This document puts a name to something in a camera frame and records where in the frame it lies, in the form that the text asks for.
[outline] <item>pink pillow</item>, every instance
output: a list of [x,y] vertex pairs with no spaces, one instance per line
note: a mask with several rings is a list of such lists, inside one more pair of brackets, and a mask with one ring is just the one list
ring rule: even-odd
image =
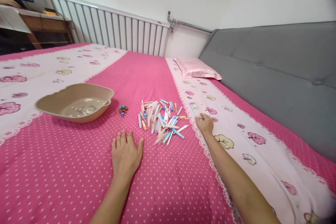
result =
[[216,80],[221,80],[222,77],[213,70],[211,67],[206,65],[203,61],[197,58],[181,58],[174,59],[180,69],[182,70],[182,75],[186,78],[192,77],[203,77],[203,78],[214,78]]

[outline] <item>pile of markers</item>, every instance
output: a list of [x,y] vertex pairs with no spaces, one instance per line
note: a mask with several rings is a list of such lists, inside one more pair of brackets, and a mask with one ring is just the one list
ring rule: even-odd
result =
[[[151,134],[157,134],[157,140],[154,142],[156,145],[166,144],[169,145],[170,139],[173,135],[178,135],[182,139],[184,136],[180,133],[188,127],[177,126],[177,123],[182,120],[189,120],[187,116],[179,116],[182,111],[181,107],[177,110],[176,103],[166,102],[165,100],[158,101],[141,101],[141,111],[138,114],[139,127],[144,130],[151,130]],[[161,110],[164,110],[164,115],[161,116]]]

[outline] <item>white radiator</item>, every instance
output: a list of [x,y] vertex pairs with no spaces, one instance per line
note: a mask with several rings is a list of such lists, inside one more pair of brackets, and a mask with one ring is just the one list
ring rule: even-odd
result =
[[168,23],[81,0],[44,0],[48,8],[73,21],[75,43],[95,43],[163,56]]

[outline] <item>radiator pipe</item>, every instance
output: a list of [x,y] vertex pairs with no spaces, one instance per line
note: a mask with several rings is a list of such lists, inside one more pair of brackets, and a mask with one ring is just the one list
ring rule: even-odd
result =
[[190,27],[190,28],[194,28],[194,29],[197,29],[197,30],[201,30],[203,32],[208,32],[208,33],[212,32],[209,29],[206,29],[206,28],[203,28],[203,27],[200,27],[200,26],[196,26],[196,25],[193,25],[193,24],[189,24],[189,23],[171,18],[170,17],[170,11],[168,11],[167,20],[170,23],[170,28],[171,28],[172,31],[174,30],[174,24],[178,24],[178,25],[183,25],[183,26],[187,26],[187,27]]

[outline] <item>polka dot bedsheet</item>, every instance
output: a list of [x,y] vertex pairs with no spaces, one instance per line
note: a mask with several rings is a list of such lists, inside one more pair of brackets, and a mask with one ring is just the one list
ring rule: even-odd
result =
[[[0,223],[88,223],[113,178],[111,142],[123,129],[145,144],[121,223],[242,223],[190,102],[212,117],[216,139],[282,223],[313,223],[335,203],[335,164],[218,81],[184,79],[173,59],[76,44],[0,56],[0,73]],[[38,98],[78,82],[115,91],[97,120],[75,124],[34,110]],[[183,106],[185,139],[153,145],[155,135],[139,129],[142,99]]]

